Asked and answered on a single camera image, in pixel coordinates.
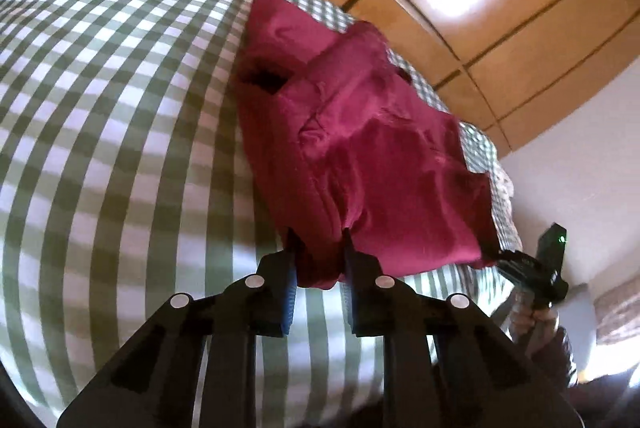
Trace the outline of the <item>person's right hand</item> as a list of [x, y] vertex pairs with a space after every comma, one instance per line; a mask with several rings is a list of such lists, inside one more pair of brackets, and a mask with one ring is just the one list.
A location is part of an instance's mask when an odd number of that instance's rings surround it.
[[550, 344], [559, 328], [559, 315], [553, 307], [534, 307], [530, 293], [518, 291], [509, 316], [511, 339], [526, 356], [533, 356]]

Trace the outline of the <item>dark sleeved right forearm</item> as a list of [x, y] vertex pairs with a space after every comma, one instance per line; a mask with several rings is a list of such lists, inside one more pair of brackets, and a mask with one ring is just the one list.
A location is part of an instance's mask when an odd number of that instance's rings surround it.
[[577, 384], [578, 371], [570, 338], [564, 327], [553, 335], [533, 334], [527, 344], [529, 359], [560, 391]]

